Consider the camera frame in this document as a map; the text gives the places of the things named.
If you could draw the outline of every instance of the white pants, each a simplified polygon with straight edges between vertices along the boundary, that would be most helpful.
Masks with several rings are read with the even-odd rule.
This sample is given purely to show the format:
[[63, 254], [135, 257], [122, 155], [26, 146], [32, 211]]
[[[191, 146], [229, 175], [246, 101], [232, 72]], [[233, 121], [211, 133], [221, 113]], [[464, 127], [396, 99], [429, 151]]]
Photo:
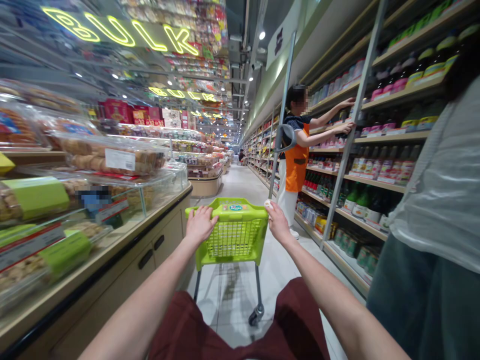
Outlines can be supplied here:
[[288, 221], [288, 226], [292, 226], [295, 217], [295, 207], [297, 206], [298, 192], [291, 192], [285, 189], [287, 184], [287, 161], [280, 160], [278, 166], [278, 172], [280, 173], [280, 185], [278, 189], [277, 202], [280, 209], [285, 214]]

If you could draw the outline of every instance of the hand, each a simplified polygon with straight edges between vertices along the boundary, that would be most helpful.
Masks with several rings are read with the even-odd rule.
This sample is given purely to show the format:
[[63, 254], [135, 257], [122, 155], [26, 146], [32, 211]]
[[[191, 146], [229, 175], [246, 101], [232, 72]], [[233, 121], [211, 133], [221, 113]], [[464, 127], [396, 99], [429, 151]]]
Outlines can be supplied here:
[[338, 103], [337, 106], [338, 106], [338, 108], [343, 109], [343, 108], [352, 107], [353, 105], [355, 105], [355, 98], [351, 97], [351, 98], [348, 98], [347, 100], [344, 100], [344, 101]]
[[215, 216], [210, 220], [213, 210], [208, 206], [200, 206], [196, 211], [192, 209], [188, 214], [185, 238], [191, 239], [197, 246], [207, 240], [219, 219]]
[[354, 126], [355, 124], [353, 122], [346, 122], [334, 128], [333, 132], [335, 134], [341, 134], [341, 133], [348, 134], [354, 128]]
[[295, 238], [290, 234], [290, 227], [284, 212], [276, 202], [270, 201], [273, 208], [265, 206], [269, 215], [268, 224], [273, 237], [282, 245], [290, 241], [295, 241]]

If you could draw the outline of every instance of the orange apron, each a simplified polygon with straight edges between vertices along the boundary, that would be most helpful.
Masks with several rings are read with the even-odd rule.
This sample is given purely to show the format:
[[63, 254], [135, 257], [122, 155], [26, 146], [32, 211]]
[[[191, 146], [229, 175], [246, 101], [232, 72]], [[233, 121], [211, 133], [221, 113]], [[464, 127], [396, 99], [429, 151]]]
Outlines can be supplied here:
[[[303, 124], [303, 131], [310, 136], [310, 125]], [[309, 148], [295, 145], [294, 148], [285, 152], [286, 159], [286, 183], [285, 190], [291, 193], [299, 193], [305, 182], [307, 165], [309, 162]]]

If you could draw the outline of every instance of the neon sign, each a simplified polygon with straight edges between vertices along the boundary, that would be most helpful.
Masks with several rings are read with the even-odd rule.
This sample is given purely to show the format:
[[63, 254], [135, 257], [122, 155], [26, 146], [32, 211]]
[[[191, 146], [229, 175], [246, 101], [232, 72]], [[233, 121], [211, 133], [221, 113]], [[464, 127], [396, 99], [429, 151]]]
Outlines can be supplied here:
[[42, 6], [41, 9], [77, 38], [87, 42], [114, 42], [126, 47], [143, 46], [159, 52], [199, 55], [199, 51], [187, 42], [190, 31], [186, 28], [119, 20], [113, 16], [98, 17], [88, 12], [82, 16], [54, 7]]
[[181, 91], [173, 89], [161, 89], [159, 87], [149, 87], [148, 88], [152, 93], [159, 97], [170, 97], [173, 96], [179, 99], [190, 98], [192, 100], [206, 100], [211, 102], [218, 103], [220, 100], [215, 98], [214, 94], [204, 93], [204, 92], [192, 92], [192, 91]]

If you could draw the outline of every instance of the gray pants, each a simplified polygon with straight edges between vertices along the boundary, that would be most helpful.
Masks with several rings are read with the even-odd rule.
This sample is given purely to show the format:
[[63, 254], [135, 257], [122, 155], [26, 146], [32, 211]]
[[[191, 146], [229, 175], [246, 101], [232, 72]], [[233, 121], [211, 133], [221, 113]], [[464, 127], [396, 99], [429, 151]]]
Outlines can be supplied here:
[[366, 306], [412, 359], [467, 360], [480, 358], [479, 299], [480, 274], [390, 235]]

